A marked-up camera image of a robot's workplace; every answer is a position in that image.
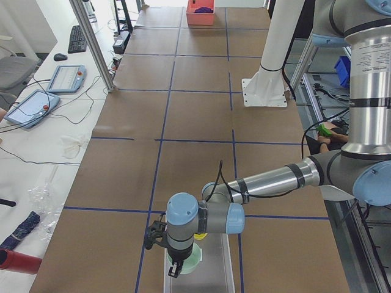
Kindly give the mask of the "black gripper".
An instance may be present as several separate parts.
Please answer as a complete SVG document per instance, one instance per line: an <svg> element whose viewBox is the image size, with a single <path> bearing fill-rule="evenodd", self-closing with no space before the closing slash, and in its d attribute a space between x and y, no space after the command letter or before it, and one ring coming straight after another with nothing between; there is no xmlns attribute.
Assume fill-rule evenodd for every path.
<svg viewBox="0 0 391 293"><path fill-rule="evenodd" d="M184 261L190 257L192 253L193 245L183 250L175 249L171 246L167 248L167 252L171 257L171 266L169 267L168 276L178 277L180 274L180 265L184 264Z"/></svg>

